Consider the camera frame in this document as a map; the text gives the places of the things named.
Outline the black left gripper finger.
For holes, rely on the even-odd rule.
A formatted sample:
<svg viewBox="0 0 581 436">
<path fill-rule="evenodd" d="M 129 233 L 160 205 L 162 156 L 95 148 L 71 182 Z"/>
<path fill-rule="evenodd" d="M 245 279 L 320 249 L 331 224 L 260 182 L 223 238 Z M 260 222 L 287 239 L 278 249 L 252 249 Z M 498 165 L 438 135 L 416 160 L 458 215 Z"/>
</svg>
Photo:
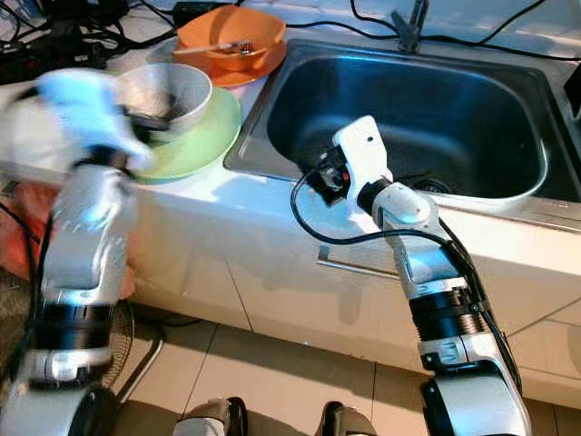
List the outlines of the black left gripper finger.
<svg viewBox="0 0 581 436">
<path fill-rule="evenodd" d="M 152 142 L 161 141 L 170 133 L 172 127 L 172 111 L 165 111 L 161 114 L 127 111 L 127 116 L 130 120 L 130 129 L 132 129 L 133 136 L 148 145 Z"/>
</svg>

